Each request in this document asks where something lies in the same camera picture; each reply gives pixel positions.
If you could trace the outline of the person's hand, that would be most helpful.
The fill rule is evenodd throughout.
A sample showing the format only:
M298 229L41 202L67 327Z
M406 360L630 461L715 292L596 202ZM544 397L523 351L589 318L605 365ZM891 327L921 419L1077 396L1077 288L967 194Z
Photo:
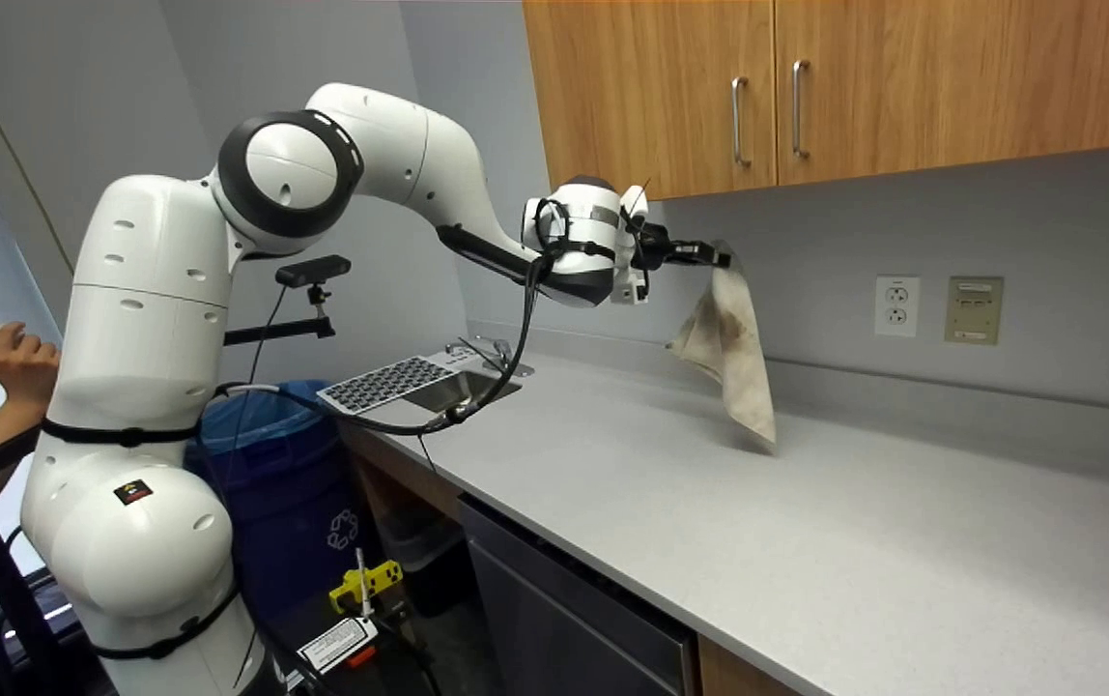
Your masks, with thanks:
M58 348L24 327L0 327L0 386L13 408L46 408L58 379Z

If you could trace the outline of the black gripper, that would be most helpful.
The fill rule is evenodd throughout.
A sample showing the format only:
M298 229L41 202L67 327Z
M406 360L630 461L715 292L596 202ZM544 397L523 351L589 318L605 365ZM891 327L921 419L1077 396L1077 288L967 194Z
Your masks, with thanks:
M665 265L683 265L683 267L734 267L734 248L724 240L672 240L665 226L645 226L639 231L639 253L632 267L639 272L656 272Z

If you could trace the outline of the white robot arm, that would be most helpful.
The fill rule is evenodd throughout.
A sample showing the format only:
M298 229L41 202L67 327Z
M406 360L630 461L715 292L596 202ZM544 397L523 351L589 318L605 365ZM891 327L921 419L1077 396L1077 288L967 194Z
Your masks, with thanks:
M656 267L726 261L654 226L640 190L592 178L536 199L524 229L506 231L457 122L341 82L232 127L198 182L112 182L79 253L24 534L120 696L252 696L267 678L232 513L183 453L219 351L245 341L227 323L232 272L298 261L352 199L419 212L443 248L532 299L632 305Z

